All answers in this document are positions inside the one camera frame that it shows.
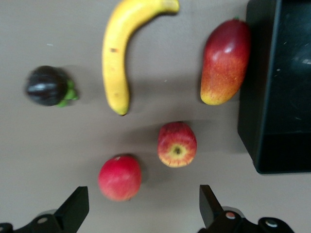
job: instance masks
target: apple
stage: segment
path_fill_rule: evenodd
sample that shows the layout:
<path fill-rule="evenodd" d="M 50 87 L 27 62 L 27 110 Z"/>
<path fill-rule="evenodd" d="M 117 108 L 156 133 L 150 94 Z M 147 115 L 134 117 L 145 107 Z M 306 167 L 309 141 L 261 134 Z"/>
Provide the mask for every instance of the apple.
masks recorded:
<path fill-rule="evenodd" d="M 195 157 L 197 142 L 191 128 L 184 122 L 163 125 L 158 135 L 157 153 L 169 167 L 186 166 Z"/>
<path fill-rule="evenodd" d="M 100 191 L 113 201 L 130 200 L 139 191 L 140 184 L 139 163 L 128 154 L 106 161 L 98 175 Z"/>
<path fill-rule="evenodd" d="M 251 51 L 251 32 L 241 20 L 220 24 L 208 37 L 204 47 L 201 99 L 219 105 L 240 89 Z"/>

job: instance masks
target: red apple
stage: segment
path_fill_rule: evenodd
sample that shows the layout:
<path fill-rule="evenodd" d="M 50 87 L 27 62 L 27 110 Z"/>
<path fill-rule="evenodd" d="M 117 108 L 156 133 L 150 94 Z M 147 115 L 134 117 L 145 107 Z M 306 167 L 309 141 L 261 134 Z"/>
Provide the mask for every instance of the red apple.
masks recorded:
<path fill-rule="evenodd" d="M 201 99 L 219 105 L 240 89 L 248 66 L 251 33 L 248 25 L 232 19 L 219 25 L 209 36 L 203 57 Z"/>
<path fill-rule="evenodd" d="M 104 196 L 113 201 L 131 199 L 139 191 L 141 170 L 130 155 L 109 159 L 98 175 L 98 185 Z"/>
<path fill-rule="evenodd" d="M 197 142 L 191 128 L 184 122 L 163 125 L 158 136 L 157 153 L 169 167 L 186 166 L 195 157 Z"/>

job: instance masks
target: banana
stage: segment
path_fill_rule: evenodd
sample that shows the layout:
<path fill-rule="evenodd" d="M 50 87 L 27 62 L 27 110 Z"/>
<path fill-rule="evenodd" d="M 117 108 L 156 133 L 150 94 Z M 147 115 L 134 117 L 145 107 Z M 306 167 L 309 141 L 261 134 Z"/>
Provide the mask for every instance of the banana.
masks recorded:
<path fill-rule="evenodd" d="M 155 16 L 178 11 L 178 0 L 121 0 L 112 12 L 104 34 L 102 69 L 106 98 L 117 114 L 125 115 L 130 102 L 125 74 L 128 40 Z"/>

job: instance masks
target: black container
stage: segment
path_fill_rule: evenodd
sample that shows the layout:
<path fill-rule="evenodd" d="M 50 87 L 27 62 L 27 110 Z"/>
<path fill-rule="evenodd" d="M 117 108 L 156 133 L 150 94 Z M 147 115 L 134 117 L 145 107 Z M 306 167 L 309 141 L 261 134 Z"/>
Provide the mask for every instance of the black container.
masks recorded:
<path fill-rule="evenodd" d="M 311 171 L 311 0 L 250 0 L 238 132 L 259 173 Z"/>

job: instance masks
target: red mango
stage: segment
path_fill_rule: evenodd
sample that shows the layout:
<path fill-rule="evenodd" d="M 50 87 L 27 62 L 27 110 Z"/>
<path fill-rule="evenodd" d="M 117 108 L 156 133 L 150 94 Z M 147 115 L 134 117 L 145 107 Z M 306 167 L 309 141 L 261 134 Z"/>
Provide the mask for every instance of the red mango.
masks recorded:
<path fill-rule="evenodd" d="M 241 20 L 220 24 L 208 37 L 203 57 L 201 99 L 219 105 L 240 89 L 251 50 L 251 32 Z"/>

